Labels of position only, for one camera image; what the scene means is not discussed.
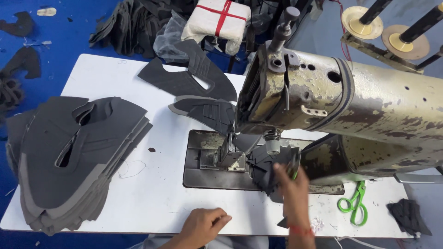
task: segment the red wire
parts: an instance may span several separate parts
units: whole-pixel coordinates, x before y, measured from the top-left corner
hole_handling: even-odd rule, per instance
[[[340,3],[340,0],[330,0],[330,1],[331,1],[331,2],[336,2],[336,3],[338,3],[338,4],[340,5],[340,23],[341,23],[341,25],[342,25],[342,30],[343,30],[343,34],[344,34],[344,33],[346,33],[346,29],[345,29],[345,26],[344,26],[343,23],[342,23],[343,4]],[[346,46],[346,53],[345,53],[345,50],[343,49],[343,43],[342,43],[342,51],[343,51],[343,54],[344,54],[345,58],[346,58],[348,61],[351,62],[352,59],[351,59],[351,54],[349,53],[348,44],[345,44],[345,46]]]

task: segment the green scissors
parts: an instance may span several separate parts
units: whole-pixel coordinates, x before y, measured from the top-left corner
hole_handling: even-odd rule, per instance
[[[346,199],[346,198],[340,198],[337,203],[338,209],[340,209],[342,212],[347,213],[347,212],[352,211],[351,223],[356,226],[362,226],[368,220],[368,211],[367,211],[365,205],[363,205],[363,203],[361,202],[363,200],[363,196],[365,195],[365,189],[366,189],[365,181],[360,181],[357,184],[357,190],[355,191],[355,194],[351,200]],[[358,201],[356,202],[355,206],[352,206],[353,202],[355,200],[357,200],[358,196],[360,196],[360,198],[358,198]],[[343,200],[348,202],[349,208],[346,208],[346,209],[342,208],[342,206],[340,205],[340,202]],[[363,221],[360,224],[356,224],[355,223],[355,216],[357,215],[357,211],[358,211],[359,207],[361,207],[361,209],[363,209]]]

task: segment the red strap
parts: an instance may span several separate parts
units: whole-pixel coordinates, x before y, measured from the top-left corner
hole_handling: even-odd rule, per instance
[[[302,235],[302,236],[315,237],[315,234],[312,231],[312,229],[303,230],[299,226],[292,226],[292,225],[289,226],[289,234],[298,234],[298,235]]]
[[[218,19],[217,28],[215,28],[215,36],[217,36],[217,37],[220,35],[220,30],[222,29],[222,26],[223,26],[223,23],[225,22],[226,16],[242,19],[242,20],[244,20],[246,22],[246,18],[245,17],[236,16],[236,15],[228,13],[229,8],[231,7],[231,3],[232,2],[230,0],[226,0],[225,5],[223,7],[223,11],[219,11],[219,10],[216,10],[216,9],[211,9],[211,8],[208,8],[208,7],[203,6],[203,5],[197,5],[196,6],[196,7],[200,7],[200,8],[203,8],[205,10],[208,10],[210,12],[220,14],[220,19]]]

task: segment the stack of shoe uppers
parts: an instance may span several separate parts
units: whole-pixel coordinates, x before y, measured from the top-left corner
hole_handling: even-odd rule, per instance
[[[112,176],[152,128],[146,113],[119,97],[51,97],[8,118],[7,158],[26,223],[53,235],[96,220]]]

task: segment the blue floor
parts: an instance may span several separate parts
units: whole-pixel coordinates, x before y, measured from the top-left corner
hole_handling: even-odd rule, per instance
[[[24,38],[0,31],[0,68],[6,65],[23,43],[40,44],[49,40],[52,42],[48,47],[34,47],[40,55],[42,70],[40,78],[25,80],[25,73],[16,75],[16,78],[22,82],[26,98],[17,109],[8,113],[9,117],[36,108],[50,96],[59,96],[80,54],[128,59],[115,53],[112,47],[96,46],[91,49],[88,44],[90,33],[95,31],[96,19],[101,16],[108,18],[117,2],[118,0],[0,0],[0,19],[14,23],[16,21],[14,13],[27,11],[35,22],[34,31],[26,41]],[[57,9],[57,14],[52,17],[38,16],[37,10],[41,6],[54,7]],[[243,60],[244,56],[242,48],[238,54],[242,60],[234,64],[232,73],[243,74],[247,63]],[[226,72],[229,62],[226,55],[209,53],[208,57]],[[147,61],[137,54],[132,59]],[[0,136],[6,137],[6,135],[5,128],[0,127]],[[16,186],[17,181],[5,158],[4,142],[0,142],[0,217],[3,217],[14,192],[5,195]],[[146,234],[59,233],[48,237],[40,232],[0,230],[0,248],[31,248],[39,242],[38,248],[122,249],[141,242],[146,236]]]

